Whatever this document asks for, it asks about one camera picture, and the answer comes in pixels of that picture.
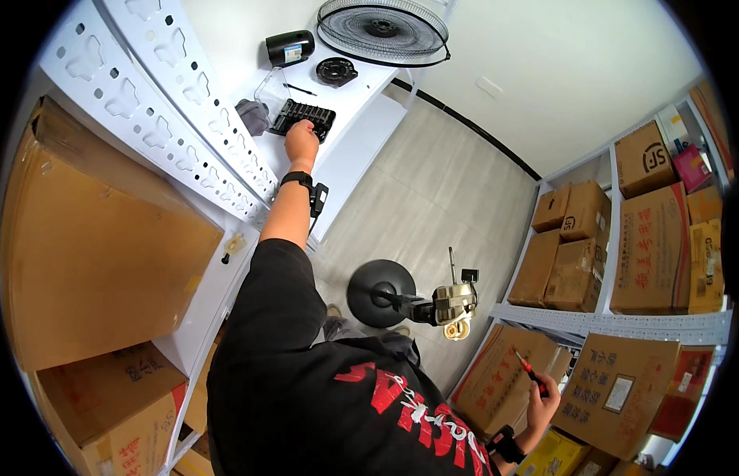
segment shoe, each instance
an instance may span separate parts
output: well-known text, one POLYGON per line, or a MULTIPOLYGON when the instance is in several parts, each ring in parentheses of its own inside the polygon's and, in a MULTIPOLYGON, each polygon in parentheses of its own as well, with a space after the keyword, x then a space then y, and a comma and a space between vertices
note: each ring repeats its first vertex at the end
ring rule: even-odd
POLYGON ((411 331, 409 330, 407 326, 398 326, 396 329, 391 329, 391 331, 398 332, 402 336, 407 336, 407 337, 409 337, 409 334, 411 333, 411 331))
POLYGON ((327 306, 327 317, 342 318, 343 313, 341 312, 341 308, 337 307, 336 304, 330 304, 329 306, 327 306))

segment white wall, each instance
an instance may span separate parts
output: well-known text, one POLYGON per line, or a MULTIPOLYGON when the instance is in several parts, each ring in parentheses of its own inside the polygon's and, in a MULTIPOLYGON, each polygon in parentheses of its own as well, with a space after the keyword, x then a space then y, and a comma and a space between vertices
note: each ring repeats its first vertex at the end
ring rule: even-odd
POLYGON ((644 119, 701 71, 656 0, 459 0, 449 28, 452 59, 422 89, 540 175, 644 119), (477 88, 482 75, 504 95, 477 88))
POLYGON ((200 44, 227 93, 268 64, 264 39, 311 30, 324 0, 182 0, 200 44))

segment hand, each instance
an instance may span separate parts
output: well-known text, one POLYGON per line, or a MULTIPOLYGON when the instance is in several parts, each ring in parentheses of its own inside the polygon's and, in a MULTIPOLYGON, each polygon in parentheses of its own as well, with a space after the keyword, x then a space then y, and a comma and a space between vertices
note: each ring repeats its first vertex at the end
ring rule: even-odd
POLYGON ((304 171, 311 174, 318 150, 319 138, 314 133, 312 121, 302 119, 287 132, 285 152, 290 159, 290 171, 304 171))
POLYGON ((560 391, 555 379, 546 373, 537 373, 536 377, 544 382, 549 397, 541 398, 539 395, 539 386, 536 382, 531 381, 531 390, 529 391, 528 410, 526 417, 528 419, 528 429, 540 435, 544 433, 549 421, 555 414, 560 405, 560 391))

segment black baseboard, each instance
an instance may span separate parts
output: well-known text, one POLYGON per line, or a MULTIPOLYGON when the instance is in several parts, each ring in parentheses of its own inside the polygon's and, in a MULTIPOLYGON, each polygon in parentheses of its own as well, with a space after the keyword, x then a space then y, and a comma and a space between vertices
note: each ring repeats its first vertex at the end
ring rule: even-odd
MULTIPOLYGON (((393 84, 399 86, 400 88, 406 89, 408 91, 412 91, 412 85, 408 82, 404 82, 401 79, 394 78, 393 84)), ((486 132, 483 128, 481 128, 478 124, 472 122, 467 117, 462 116, 460 113, 455 111, 454 109, 451 109, 449 106, 446 106, 443 102, 440 100, 435 99, 430 94, 426 93, 423 90, 419 90, 417 92, 417 96, 420 99, 426 100, 427 102, 431 103, 433 106, 441 109, 443 112, 449 114, 451 117, 459 120, 461 123, 468 126, 473 132, 478 134, 480 137, 485 138, 489 143, 498 148, 503 154, 505 154, 507 157, 510 158, 511 161, 515 162, 518 167, 522 168, 528 175, 530 175, 534 180, 541 180, 541 175, 537 174, 536 171, 531 168, 526 162, 523 161, 522 158, 518 157, 515 152, 512 152, 505 144, 498 141, 498 139, 488 132, 486 132)))

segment black fan grille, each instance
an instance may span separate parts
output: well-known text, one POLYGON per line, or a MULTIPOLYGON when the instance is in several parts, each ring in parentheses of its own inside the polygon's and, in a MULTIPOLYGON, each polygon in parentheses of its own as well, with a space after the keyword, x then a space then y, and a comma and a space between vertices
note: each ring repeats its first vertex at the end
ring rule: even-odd
POLYGON ((427 58, 449 39, 440 18, 405 0, 332 0, 319 8, 317 20, 337 44, 400 60, 427 58))

